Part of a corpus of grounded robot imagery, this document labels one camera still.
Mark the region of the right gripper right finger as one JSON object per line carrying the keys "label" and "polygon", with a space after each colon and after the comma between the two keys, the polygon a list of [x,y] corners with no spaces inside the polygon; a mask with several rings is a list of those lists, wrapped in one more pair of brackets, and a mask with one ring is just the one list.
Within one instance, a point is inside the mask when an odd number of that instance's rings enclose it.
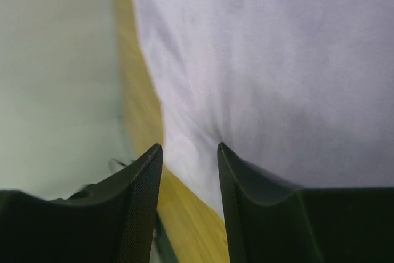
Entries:
{"label": "right gripper right finger", "polygon": [[231,262],[392,262],[392,188],[303,188],[217,150]]}

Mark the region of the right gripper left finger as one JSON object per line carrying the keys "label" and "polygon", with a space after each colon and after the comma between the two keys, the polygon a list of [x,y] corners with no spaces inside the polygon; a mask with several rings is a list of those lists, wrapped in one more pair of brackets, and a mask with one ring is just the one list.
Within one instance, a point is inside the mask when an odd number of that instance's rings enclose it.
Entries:
{"label": "right gripper left finger", "polygon": [[162,148],[154,144],[67,199],[3,190],[1,261],[148,262],[162,165]]}

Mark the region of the lavender t shirt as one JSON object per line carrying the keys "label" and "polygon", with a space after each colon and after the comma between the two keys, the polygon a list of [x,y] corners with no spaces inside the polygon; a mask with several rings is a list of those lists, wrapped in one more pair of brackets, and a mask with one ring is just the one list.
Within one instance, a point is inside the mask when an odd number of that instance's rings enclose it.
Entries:
{"label": "lavender t shirt", "polygon": [[217,146],[305,187],[393,185],[393,0],[133,0],[164,162],[222,215]]}

